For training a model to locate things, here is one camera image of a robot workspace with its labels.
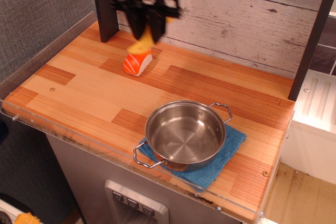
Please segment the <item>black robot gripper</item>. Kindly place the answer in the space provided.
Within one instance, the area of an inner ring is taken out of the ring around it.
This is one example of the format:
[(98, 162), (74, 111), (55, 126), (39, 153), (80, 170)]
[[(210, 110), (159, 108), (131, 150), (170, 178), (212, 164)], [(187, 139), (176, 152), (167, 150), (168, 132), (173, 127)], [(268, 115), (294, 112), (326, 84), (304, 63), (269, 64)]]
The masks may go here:
[[(112, 0), (112, 6), (118, 10), (124, 11), (127, 5), (136, 9), (126, 11), (134, 37), (139, 40), (149, 23), (155, 44), (165, 34), (166, 17), (178, 18), (180, 15), (178, 0)], [(148, 21), (147, 12), (143, 10), (147, 7), (163, 12), (163, 14), (150, 14)]]

